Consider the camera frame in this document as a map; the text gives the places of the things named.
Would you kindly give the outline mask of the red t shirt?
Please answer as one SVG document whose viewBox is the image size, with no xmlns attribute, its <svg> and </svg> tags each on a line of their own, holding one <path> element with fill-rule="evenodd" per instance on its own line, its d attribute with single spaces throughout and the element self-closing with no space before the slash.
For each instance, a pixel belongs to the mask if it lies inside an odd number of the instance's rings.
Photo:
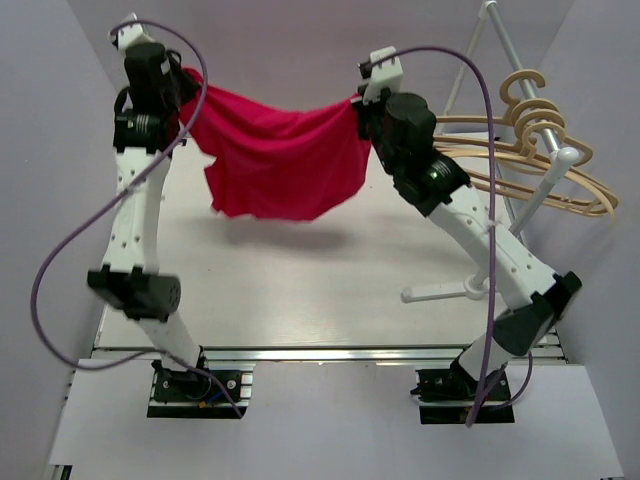
<svg viewBox="0 0 640 480">
<path fill-rule="evenodd" d="M 348 99 L 281 110 L 210 85 L 180 121 L 213 161 L 204 169 L 212 209 L 227 217 L 310 222 L 355 196 L 371 145 Z"/>
</svg>

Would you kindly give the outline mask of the beige hanger front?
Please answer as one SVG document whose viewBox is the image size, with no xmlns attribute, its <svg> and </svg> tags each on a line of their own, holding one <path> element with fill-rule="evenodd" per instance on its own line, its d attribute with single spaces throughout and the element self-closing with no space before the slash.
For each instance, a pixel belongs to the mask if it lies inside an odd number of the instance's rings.
<svg viewBox="0 0 640 480">
<path fill-rule="evenodd" d="M 498 162 L 497 164 L 514 173 L 519 173 L 507 168 L 503 164 Z M 542 204 L 544 206 L 563 210 L 579 216 L 608 216 L 614 219 L 616 217 L 616 209 L 619 206 L 619 199 L 617 195 L 600 180 L 582 171 L 580 169 L 582 165 L 577 167 L 581 172 L 583 172 L 582 176 L 577 176 L 577 178 L 564 177 L 563 174 L 567 171 L 560 173 L 558 175 L 558 180 L 552 183 L 550 191 L 542 195 Z M 496 193 L 509 199 L 519 200 L 522 202 L 529 201 L 533 198 L 534 192 L 545 179 L 545 176 L 551 172 L 551 169 L 543 176 L 519 173 L 529 178 L 529 183 L 514 180 L 498 180 L 496 182 Z"/>
</svg>

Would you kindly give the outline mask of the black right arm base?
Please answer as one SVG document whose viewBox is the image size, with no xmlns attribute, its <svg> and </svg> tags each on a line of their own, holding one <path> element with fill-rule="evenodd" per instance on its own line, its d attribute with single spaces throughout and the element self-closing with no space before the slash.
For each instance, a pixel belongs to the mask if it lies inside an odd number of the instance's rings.
<svg viewBox="0 0 640 480">
<path fill-rule="evenodd" d="M 502 407 L 512 395 L 506 373 L 493 373 L 486 380 L 485 396 L 477 413 L 476 424 L 514 424 L 510 405 Z M 419 406 L 422 425 L 464 425 L 475 400 L 469 389 L 449 369 L 418 369 L 416 386 L 410 391 Z"/>
</svg>

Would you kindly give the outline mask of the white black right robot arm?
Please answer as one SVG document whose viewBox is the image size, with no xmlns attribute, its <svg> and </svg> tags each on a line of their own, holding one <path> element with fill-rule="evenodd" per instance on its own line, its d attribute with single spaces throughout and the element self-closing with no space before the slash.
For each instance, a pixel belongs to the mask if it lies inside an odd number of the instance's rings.
<svg viewBox="0 0 640 480">
<path fill-rule="evenodd" d="M 494 222 L 469 175 L 434 145 L 436 117 L 426 100 L 403 92 L 399 52 L 379 50 L 360 64 L 359 135 L 370 141 L 398 194 L 446 232 L 488 273 L 485 334 L 466 347 L 442 373 L 430 373 L 412 390 L 425 403 L 486 399 L 515 357 L 525 357 L 562 318 L 580 290 L 572 272 L 558 274 L 536 258 L 506 227 Z"/>
</svg>

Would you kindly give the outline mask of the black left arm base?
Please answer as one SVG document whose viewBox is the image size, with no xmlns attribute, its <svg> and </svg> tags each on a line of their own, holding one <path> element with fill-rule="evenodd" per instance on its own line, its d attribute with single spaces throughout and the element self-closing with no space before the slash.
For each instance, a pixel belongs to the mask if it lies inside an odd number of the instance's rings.
<svg viewBox="0 0 640 480">
<path fill-rule="evenodd" d="M 228 401 L 223 389 L 208 377 L 191 371 L 165 369 L 160 360 L 151 363 L 153 380 L 147 406 L 152 419 L 235 419 L 240 416 Z M 251 398 L 253 371 L 248 368 L 205 371 L 213 374 L 225 388 L 241 415 Z"/>
</svg>

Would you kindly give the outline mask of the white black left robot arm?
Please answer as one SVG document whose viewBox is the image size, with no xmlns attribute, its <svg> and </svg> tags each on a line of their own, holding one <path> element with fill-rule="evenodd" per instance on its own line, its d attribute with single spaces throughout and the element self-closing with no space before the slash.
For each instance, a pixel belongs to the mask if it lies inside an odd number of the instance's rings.
<svg viewBox="0 0 640 480">
<path fill-rule="evenodd" d="M 110 240 L 89 288 L 136 323 L 160 351 L 157 368 L 179 372 L 177 387 L 199 399 L 211 374 L 198 366 L 201 349 L 178 312 L 181 284 L 160 271 L 158 223 L 163 187 L 180 137 L 179 115 L 200 87 L 181 70 L 181 57 L 154 40 L 134 13 L 112 36 L 128 79 L 114 104 L 117 193 Z"/>
</svg>

